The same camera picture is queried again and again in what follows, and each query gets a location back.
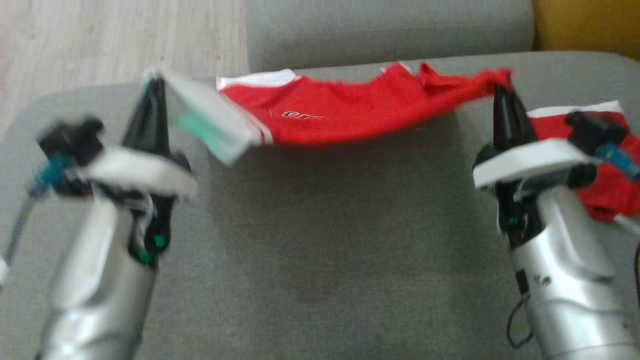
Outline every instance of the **red garment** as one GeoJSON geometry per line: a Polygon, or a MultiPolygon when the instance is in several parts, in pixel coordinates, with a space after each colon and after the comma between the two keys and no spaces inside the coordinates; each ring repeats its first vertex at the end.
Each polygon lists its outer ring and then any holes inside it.
{"type": "Polygon", "coordinates": [[[230,85],[220,93],[264,124],[275,144],[325,145],[419,124],[492,94],[496,84],[511,89],[509,74],[499,70],[472,78],[441,76],[423,63],[413,75],[398,63],[370,83],[301,76],[282,86],[230,85]]]}
{"type": "MultiPolygon", "coordinates": [[[[628,127],[624,114],[618,111],[593,111],[601,117],[609,117],[628,127]]],[[[533,127],[540,140],[548,138],[568,138],[571,127],[564,123],[566,113],[546,117],[532,117],[533,127]]],[[[635,162],[640,163],[640,139],[629,134],[621,145],[635,162]]],[[[640,184],[627,179],[612,165],[602,163],[598,166],[598,177],[591,186],[576,191],[589,214],[603,221],[611,221],[621,213],[628,217],[640,213],[640,184]]]]}

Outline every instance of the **white embroidered logo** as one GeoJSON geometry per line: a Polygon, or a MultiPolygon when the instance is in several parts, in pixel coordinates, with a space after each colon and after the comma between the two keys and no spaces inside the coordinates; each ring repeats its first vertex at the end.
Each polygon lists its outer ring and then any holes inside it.
{"type": "Polygon", "coordinates": [[[283,117],[293,118],[293,119],[298,119],[298,120],[324,120],[324,119],[326,119],[326,117],[324,117],[324,116],[301,114],[301,113],[298,113],[297,111],[287,111],[285,113],[282,113],[282,116],[283,117]]]}

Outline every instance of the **light wood floor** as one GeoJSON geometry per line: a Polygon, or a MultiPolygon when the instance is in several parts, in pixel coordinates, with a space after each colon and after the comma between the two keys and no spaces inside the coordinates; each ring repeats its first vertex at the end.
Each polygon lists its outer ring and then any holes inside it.
{"type": "Polygon", "coordinates": [[[33,99],[159,65],[247,71],[244,0],[0,0],[0,138],[33,99]]]}

